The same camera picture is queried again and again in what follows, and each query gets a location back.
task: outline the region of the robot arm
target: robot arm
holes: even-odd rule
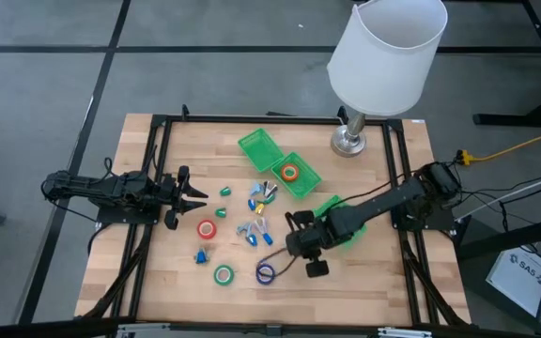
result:
[[[330,208],[317,217],[310,210],[287,213],[292,229],[286,236],[287,250],[293,256],[313,261],[306,266],[309,277],[325,275],[329,268],[326,262],[318,261],[320,249],[327,250],[350,240],[366,221],[394,207],[407,205],[408,211],[414,211],[410,217],[425,224],[434,207],[441,207],[459,192],[460,185],[446,165],[427,164],[402,185],[357,206]]]
[[[164,222],[169,229],[177,229],[177,213],[206,205],[204,202],[186,201],[190,197],[208,196],[189,184],[189,167],[178,168],[177,178],[163,175],[157,183],[141,171],[111,175],[110,177],[76,177],[67,171],[58,171],[47,176],[41,192],[49,201],[73,196],[86,197],[100,208],[98,221],[102,223],[155,223],[160,207],[170,206]]]

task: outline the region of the plastic toy piece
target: plastic toy piece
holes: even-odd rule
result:
[[[214,211],[214,214],[220,218],[226,217],[226,207],[219,207]]]
[[[224,187],[221,189],[221,196],[228,196],[231,194],[231,189],[229,187]]]
[[[237,234],[239,235],[240,233],[244,232],[245,231],[245,240],[250,243],[250,245],[252,246],[257,246],[258,245],[258,241],[255,237],[255,235],[252,233],[252,223],[250,222],[247,222],[243,225],[240,225],[237,227]]]
[[[264,203],[258,203],[258,205],[255,207],[255,213],[258,215],[262,215],[262,211],[264,211]]]
[[[264,197],[269,198],[273,193],[275,193],[279,188],[276,184],[270,181],[264,181]]]
[[[227,286],[233,282],[235,272],[228,265],[221,265],[214,270],[214,282],[221,286]]]
[[[195,264],[204,264],[208,262],[208,256],[203,248],[200,248],[193,258],[195,259]]]
[[[272,245],[272,237],[269,235],[269,228],[267,226],[267,220],[264,217],[261,217],[259,220],[256,220],[254,223],[255,227],[258,229],[262,238],[267,244]]]
[[[264,187],[262,187],[262,185],[260,185],[258,182],[254,182],[254,186],[250,190],[250,196],[254,196],[261,193],[263,189]]]
[[[255,269],[255,278],[260,284],[268,285],[274,281],[275,272],[271,265],[269,264],[260,264]]]
[[[272,194],[271,196],[269,196],[269,198],[265,199],[264,201],[257,201],[258,203],[263,203],[263,204],[270,204],[272,201],[274,201],[274,197],[276,196],[277,194],[274,193]]]
[[[246,240],[248,241],[248,243],[250,243],[250,245],[252,245],[252,246],[257,246],[257,245],[258,245],[258,240],[255,238],[255,235],[254,235],[254,234],[252,234],[252,235],[250,235],[250,236],[247,236],[245,239],[246,239]]]
[[[213,221],[204,220],[197,225],[197,234],[203,239],[210,239],[216,235],[216,224]]]
[[[295,181],[299,174],[300,170],[298,170],[298,167],[291,163],[288,163],[281,168],[281,178],[285,182]]]

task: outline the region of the gray carpet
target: gray carpet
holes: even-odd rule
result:
[[[348,0],[134,0],[120,45],[331,45],[348,20]],[[121,1],[0,0],[2,44],[107,44]],[[541,1],[536,1],[541,18]],[[535,45],[521,6],[447,4],[442,45]],[[117,54],[101,99],[81,174],[103,173],[126,113],[334,115],[328,54]],[[102,54],[0,54],[0,324],[12,321],[26,270],[51,207],[39,193],[47,173],[64,168],[81,127]],[[426,120],[436,159],[459,148],[481,156],[541,134],[540,129],[476,127],[476,113],[524,114],[541,102],[540,56],[439,55],[419,103],[402,117]],[[541,142],[460,170],[467,190],[506,187],[541,175]],[[470,200],[456,213],[479,202]],[[85,201],[72,207],[89,215]],[[541,221],[541,195],[510,207]],[[490,210],[475,215],[500,229]],[[511,221],[511,227],[524,225]],[[80,290],[92,224],[67,216],[37,321],[69,319]],[[523,330],[468,294],[476,324]],[[197,333],[174,333],[191,336]],[[237,334],[219,334],[219,337]]]

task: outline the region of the yellow cable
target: yellow cable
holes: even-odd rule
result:
[[[499,151],[499,152],[497,152],[496,154],[492,154],[492,155],[489,155],[489,156],[485,156],[485,157],[483,157],[483,158],[475,158],[473,155],[471,155],[471,154],[469,154],[469,153],[467,153],[467,152],[465,151],[465,157],[466,157],[466,159],[465,159],[465,161],[464,161],[464,164],[465,164],[465,165],[470,165],[472,161],[489,161],[489,160],[493,160],[493,159],[495,159],[495,158],[497,158],[497,157],[499,157],[499,156],[501,156],[501,155],[503,155],[503,154],[506,154],[507,152],[511,152],[511,151],[513,151],[513,150],[519,149],[519,148],[524,147],[524,146],[526,146],[526,145],[530,145],[530,144],[532,144],[532,143],[534,143],[534,142],[536,142],[536,141],[540,141],[540,140],[541,140],[541,136],[538,136],[538,137],[536,137],[536,138],[534,138],[534,139],[532,139],[532,140],[523,142],[522,144],[518,144],[518,145],[516,145],[516,146],[511,146],[511,147],[509,147],[508,149],[505,149],[505,150],[503,150],[503,151]]]

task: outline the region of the green tape roll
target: green tape roll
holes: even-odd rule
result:
[[[226,271],[227,277],[225,279],[221,279],[220,274],[221,272]],[[218,285],[229,285],[231,282],[233,282],[233,277],[235,276],[235,272],[233,272],[233,269],[229,267],[228,265],[221,265],[216,270],[214,270],[214,282]]]

